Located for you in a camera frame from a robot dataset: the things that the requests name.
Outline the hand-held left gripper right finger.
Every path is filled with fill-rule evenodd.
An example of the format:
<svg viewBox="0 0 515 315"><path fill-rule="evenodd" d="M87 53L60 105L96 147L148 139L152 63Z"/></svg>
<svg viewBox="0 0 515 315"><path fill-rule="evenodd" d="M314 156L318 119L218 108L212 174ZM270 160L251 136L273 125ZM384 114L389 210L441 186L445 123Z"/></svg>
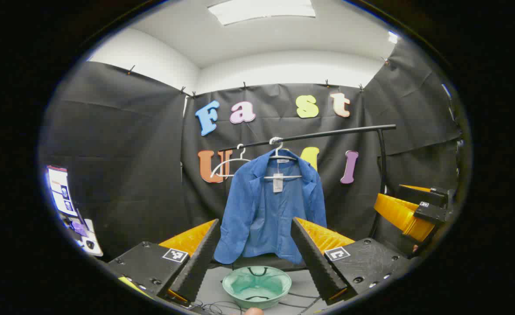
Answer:
<svg viewBox="0 0 515 315"><path fill-rule="evenodd" d="M327 305L349 300L397 279L411 260L372 238L350 238L294 217L291 236Z"/></svg>

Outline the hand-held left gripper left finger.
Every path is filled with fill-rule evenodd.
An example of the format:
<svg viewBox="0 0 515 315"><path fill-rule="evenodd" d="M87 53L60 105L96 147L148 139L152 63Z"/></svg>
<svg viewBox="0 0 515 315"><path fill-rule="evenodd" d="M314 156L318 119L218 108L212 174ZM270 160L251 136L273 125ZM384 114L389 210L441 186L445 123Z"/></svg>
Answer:
<svg viewBox="0 0 515 315"><path fill-rule="evenodd" d="M199 293L220 237L220 220L211 220L160 244L143 241L108 267L138 291L187 307Z"/></svg>

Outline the blue corduroy jacket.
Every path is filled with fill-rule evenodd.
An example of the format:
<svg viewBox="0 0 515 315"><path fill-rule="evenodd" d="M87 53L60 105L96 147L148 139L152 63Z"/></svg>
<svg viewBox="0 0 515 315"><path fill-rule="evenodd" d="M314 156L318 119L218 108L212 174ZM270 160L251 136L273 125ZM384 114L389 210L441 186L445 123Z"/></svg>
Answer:
<svg viewBox="0 0 515 315"><path fill-rule="evenodd" d="M302 263L291 237L294 217L326 227L325 196L319 172L285 149L280 155L296 160L269 159L271 150L243 164L233 176L214 260L232 264L240 257L273 253L293 264ZM277 170L301 178L264 179Z"/></svg>

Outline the white clothes hanger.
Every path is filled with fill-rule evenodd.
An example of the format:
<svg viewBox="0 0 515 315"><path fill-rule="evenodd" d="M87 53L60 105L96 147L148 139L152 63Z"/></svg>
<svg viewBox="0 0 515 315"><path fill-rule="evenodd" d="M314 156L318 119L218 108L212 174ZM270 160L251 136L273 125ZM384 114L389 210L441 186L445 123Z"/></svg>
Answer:
<svg viewBox="0 0 515 315"><path fill-rule="evenodd" d="M281 160L296 160L291 156L280 155L279 151L283 148L283 139L281 137L273 137L269 140L269 144L279 144L279 146L275 149L275 154L269 156L269 159L281 159ZM272 176L265 176L264 179L291 179L291 178L301 178L302 175L283 175L280 173L280 170L277 170L277 173L274 173Z"/></svg>
<svg viewBox="0 0 515 315"><path fill-rule="evenodd" d="M225 170L226 167L231 167L231 163L232 162L250 162L251 160L249 159L244 159L243 158L243 155L245 153L245 146L240 143L239 145L237 145L236 149L243 149L242 152L240 153L240 156L236 159L228 159L228 160L225 160L223 162L221 162L217 167L215 167L215 169L213 169L213 171L211 172L211 175L210 177L213 178L213 177L221 177L221 178L228 178L228 177L233 177L234 175L231 175L230 174L230 171L229 170Z"/></svg>

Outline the black clothes rack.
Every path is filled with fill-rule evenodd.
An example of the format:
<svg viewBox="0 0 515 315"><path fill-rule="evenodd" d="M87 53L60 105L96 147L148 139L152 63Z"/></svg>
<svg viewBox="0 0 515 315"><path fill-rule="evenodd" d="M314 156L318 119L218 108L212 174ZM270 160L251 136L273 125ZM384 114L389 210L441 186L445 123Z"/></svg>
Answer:
<svg viewBox="0 0 515 315"><path fill-rule="evenodd" d="M262 145L275 145L279 144L277 147L277 150L281 149L283 147L284 142L290 142L290 141L298 141L298 140L305 140L308 138L320 138L320 137L331 137L341 134L352 134L352 133L367 133L367 132L377 132L378 141L379 141L379 147L381 150L381 188L380 192L384 193L386 188L386 179L387 179L387 168L386 168L386 150L385 150L385 138L383 136L384 131L389 130L395 130L397 126L395 124L383 124L383 125L377 125L377 126L370 126L370 127L358 127L358 128L346 128L346 129L338 129L335 131L327 131L327 132L319 132L319 133L310 133L310 134L300 134L297 136L291 136L291 137L273 137L270 138L267 141L260 141L260 142L253 142L247 145L244 145L240 143L239 145L235 147L228 147L225 149L220 149L219 151L228 151L228 150L239 150L239 149L245 149L248 147L253 146L262 146Z"/></svg>

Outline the black backdrop cloth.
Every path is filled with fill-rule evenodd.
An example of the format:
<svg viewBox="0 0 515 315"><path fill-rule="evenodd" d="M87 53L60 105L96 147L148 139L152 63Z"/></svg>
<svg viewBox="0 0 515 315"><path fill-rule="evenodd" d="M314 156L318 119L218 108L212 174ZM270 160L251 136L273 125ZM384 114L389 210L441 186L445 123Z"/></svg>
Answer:
<svg viewBox="0 0 515 315"><path fill-rule="evenodd" d="M210 220L226 223L231 178L212 174L238 144L271 137L395 124L384 131L386 178L377 132L285 144L319 172L327 227L375 237L409 253L413 242L376 219L377 194L401 184L455 189L466 133L455 86L412 44L399 42L363 89L262 84L186 98L141 74L85 62L46 111L42 167L66 168L73 209L93 222L105 259L141 241L164 241Z"/></svg>

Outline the white printed poster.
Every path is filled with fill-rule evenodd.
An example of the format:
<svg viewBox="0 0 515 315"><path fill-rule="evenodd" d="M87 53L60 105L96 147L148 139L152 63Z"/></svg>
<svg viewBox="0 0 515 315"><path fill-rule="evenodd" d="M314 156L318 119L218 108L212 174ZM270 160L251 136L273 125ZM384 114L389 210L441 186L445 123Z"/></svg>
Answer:
<svg viewBox="0 0 515 315"><path fill-rule="evenodd" d="M60 214L80 220L81 214L74 205L73 194L70 190L69 170L52 165L47 165L46 169L55 209Z"/></svg>

